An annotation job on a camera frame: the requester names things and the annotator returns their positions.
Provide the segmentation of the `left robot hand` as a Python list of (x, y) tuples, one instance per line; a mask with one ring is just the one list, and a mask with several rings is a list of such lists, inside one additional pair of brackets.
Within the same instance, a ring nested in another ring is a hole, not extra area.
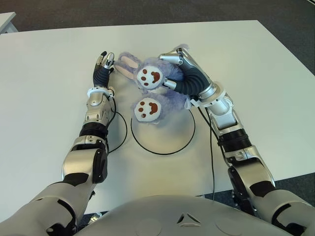
[(93, 72), (94, 87), (108, 88), (110, 74), (114, 71), (114, 53), (102, 52), (97, 58)]

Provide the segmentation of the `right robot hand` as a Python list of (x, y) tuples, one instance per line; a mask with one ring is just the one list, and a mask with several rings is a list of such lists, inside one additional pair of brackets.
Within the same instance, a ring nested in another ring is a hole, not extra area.
[(179, 47), (171, 52), (164, 53), (158, 57), (175, 66), (182, 79), (176, 79), (173, 75), (165, 77), (163, 85), (178, 93), (197, 96), (212, 86), (209, 76), (201, 69), (188, 50)]

